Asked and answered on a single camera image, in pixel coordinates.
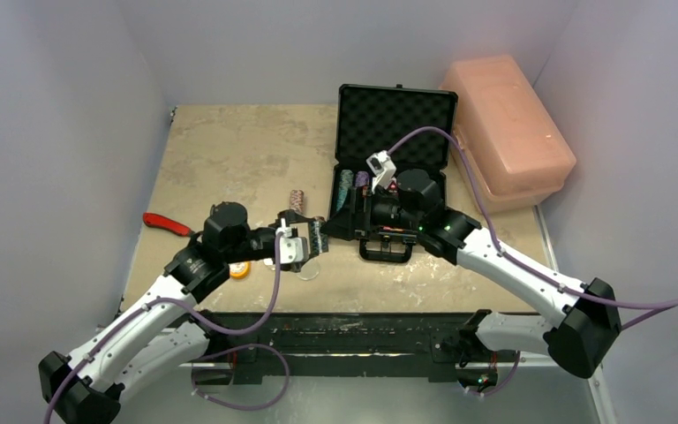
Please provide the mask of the orange blue chip stack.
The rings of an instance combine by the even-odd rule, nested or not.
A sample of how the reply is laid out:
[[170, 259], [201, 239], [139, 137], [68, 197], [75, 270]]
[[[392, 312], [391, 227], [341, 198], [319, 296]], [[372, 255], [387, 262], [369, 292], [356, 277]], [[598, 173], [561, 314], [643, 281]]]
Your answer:
[[305, 213], [305, 192], [303, 190], [294, 189], [290, 191], [289, 208], [299, 215]]

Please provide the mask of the yellow blue chip stack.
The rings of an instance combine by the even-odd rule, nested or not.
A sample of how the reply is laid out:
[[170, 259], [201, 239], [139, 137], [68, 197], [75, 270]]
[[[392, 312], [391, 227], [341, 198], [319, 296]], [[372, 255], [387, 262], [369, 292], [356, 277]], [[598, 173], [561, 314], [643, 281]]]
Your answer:
[[328, 252], [328, 236], [322, 232], [325, 218], [315, 217], [308, 225], [311, 256], [318, 256]]

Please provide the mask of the purple black chip stack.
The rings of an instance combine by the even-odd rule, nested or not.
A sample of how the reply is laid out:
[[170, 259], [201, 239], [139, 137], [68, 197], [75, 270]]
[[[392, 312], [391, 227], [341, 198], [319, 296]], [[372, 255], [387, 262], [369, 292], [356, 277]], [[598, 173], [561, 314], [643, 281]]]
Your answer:
[[354, 186], [358, 196], [365, 198], [372, 191], [370, 184], [371, 179], [368, 172], [359, 171], [356, 173]]

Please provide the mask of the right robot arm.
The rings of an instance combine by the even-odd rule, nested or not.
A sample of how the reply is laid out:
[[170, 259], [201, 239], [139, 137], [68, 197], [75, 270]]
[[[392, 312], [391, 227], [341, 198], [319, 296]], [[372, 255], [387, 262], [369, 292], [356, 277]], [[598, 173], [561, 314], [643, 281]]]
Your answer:
[[477, 220], [448, 207], [424, 170], [402, 172], [395, 192], [351, 189], [321, 230], [353, 240], [384, 228], [411, 231], [430, 255], [488, 278], [536, 311], [534, 316], [484, 312], [460, 336], [471, 359], [500, 350], [538, 353], [587, 379], [622, 332], [609, 283], [600, 278], [583, 283], [505, 245]]

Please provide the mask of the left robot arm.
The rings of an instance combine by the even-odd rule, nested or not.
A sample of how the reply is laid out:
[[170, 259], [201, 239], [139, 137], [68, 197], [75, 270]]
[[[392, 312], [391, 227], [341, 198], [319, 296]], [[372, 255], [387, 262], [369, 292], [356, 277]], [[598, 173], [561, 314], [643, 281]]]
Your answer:
[[[51, 352], [39, 363], [43, 420], [111, 423], [123, 401], [143, 385], [186, 361], [216, 361], [229, 337], [259, 330], [274, 312], [283, 271], [298, 272], [322, 254], [319, 217], [287, 209], [274, 223], [253, 228], [237, 202], [214, 205], [201, 231], [164, 267], [147, 292], [105, 329], [67, 354]], [[271, 258], [276, 266], [267, 308], [254, 323], [228, 328], [197, 305], [231, 278], [235, 263]]]

